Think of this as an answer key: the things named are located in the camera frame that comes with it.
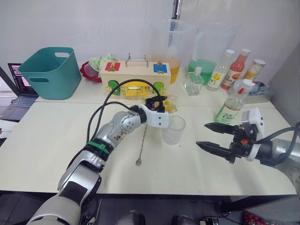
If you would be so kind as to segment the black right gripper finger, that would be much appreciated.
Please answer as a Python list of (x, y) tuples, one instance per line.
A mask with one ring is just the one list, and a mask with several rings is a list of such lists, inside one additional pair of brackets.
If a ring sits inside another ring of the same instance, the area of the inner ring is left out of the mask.
[(235, 131), (234, 126), (216, 123), (216, 122), (207, 123), (204, 126), (213, 132), (217, 132), (217, 133), (221, 133), (221, 134), (233, 135), (234, 131)]
[(198, 145), (202, 150), (217, 155), (219, 157), (225, 158), (226, 160), (230, 160), (231, 152), (229, 149), (223, 148), (218, 144), (212, 143), (212, 142), (196, 142), (196, 145)]

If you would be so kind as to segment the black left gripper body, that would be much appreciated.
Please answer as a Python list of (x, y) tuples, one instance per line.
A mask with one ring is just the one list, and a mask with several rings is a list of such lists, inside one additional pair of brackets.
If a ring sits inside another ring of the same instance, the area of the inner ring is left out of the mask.
[(144, 104), (151, 111), (157, 111), (157, 112), (165, 111), (165, 107), (164, 107), (164, 105), (160, 104), (161, 102), (160, 102), (160, 98), (158, 96), (144, 98), (143, 100), (144, 100)]

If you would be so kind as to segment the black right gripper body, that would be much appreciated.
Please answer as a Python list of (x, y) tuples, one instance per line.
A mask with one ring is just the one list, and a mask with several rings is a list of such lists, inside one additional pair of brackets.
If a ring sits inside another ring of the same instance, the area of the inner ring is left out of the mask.
[(233, 164), (236, 158), (246, 157), (250, 154), (254, 142), (257, 138), (258, 129), (255, 124), (251, 124), (249, 129), (243, 126), (233, 126), (233, 141), (230, 144), (230, 156), (228, 161)]

